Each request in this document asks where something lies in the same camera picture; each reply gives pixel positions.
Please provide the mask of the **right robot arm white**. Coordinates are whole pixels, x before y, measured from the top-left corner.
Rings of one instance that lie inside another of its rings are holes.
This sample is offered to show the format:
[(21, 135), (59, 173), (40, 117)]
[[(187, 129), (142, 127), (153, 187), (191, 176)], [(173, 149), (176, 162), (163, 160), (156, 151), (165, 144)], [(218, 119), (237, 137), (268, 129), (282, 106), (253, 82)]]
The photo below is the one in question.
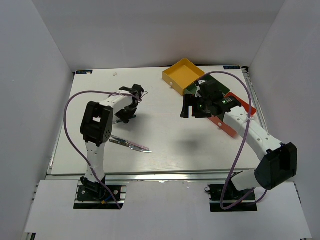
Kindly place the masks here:
[(297, 174), (298, 149), (293, 143), (282, 143), (251, 121), (249, 109), (236, 97), (225, 97), (215, 81), (204, 81), (196, 86), (195, 94), (183, 96), (181, 118), (218, 117), (245, 140), (260, 161), (256, 169), (231, 177), (231, 183), (225, 187), (229, 198), (236, 200), (244, 190), (257, 187), (270, 191)]

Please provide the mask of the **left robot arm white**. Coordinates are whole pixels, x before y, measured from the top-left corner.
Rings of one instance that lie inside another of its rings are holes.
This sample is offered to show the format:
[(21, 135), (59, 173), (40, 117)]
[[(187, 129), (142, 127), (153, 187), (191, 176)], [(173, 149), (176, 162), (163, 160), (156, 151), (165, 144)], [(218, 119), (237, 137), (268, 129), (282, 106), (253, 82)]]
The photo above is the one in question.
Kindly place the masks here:
[(136, 113), (139, 101), (144, 93), (141, 85), (131, 88), (121, 87), (118, 91), (108, 93), (105, 100), (90, 101), (85, 109), (80, 133), (86, 146), (87, 170), (84, 178), (92, 182), (88, 193), (99, 200), (105, 196), (104, 151), (106, 142), (112, 135), (114, 118), (127, 124)]

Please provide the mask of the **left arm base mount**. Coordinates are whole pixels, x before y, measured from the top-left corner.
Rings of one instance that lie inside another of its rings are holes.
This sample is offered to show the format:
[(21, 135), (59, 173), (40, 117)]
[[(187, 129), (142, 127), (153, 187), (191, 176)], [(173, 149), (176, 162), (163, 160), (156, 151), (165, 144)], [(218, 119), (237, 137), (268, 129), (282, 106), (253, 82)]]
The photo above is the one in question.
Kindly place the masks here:
[(120, 210), (126, 199), (125, 185), (107, 185), (91, 182), (82, 176), (78, 183), (73, 208), (75, 210)]

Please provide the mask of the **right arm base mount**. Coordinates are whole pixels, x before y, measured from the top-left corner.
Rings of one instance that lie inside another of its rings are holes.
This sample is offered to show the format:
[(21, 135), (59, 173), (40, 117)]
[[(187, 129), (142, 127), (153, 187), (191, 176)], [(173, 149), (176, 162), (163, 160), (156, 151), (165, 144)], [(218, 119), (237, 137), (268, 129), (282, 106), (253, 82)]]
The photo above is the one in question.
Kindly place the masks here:
[(250, 193), (245, 199), (243, 199), (239, 204), (236, 206), (228, 209), (223, 210), (220, 206), (220, 200), (223, 191), (223, 184), (210, 184), (204, 188), (204, 192), (209, 196), (209, 206), (210, 211), (212, 213), (222, 213), (222, 212), (257, 212), (258, 207), (255, 203), (256, 195), (250, 189), (237, 191), (236, 189), (232, 189), (231, 186), (228, 186), (223, 198), (223, 206), (227, 207), (232, 205), (233, 203), (237, 202), (247, 193)]

